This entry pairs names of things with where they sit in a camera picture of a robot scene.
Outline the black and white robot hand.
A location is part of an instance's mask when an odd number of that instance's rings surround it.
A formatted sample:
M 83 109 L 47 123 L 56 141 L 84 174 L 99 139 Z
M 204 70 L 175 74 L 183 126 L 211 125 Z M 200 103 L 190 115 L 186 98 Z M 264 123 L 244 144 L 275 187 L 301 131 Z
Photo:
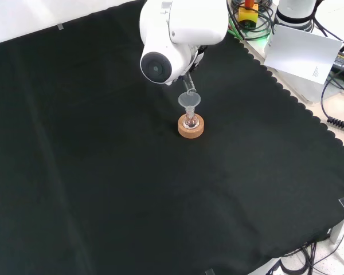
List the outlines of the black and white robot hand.
M 195 58 L 191 64 L 191 66 L 189 67 L 190 73 L 193 72 L 199 66 L 199 63 L 203 59 L 204 52 L 207 48 L 208 48 L 207 45 L 202 45 L 197 49 L 196 54 L 195 54 Z

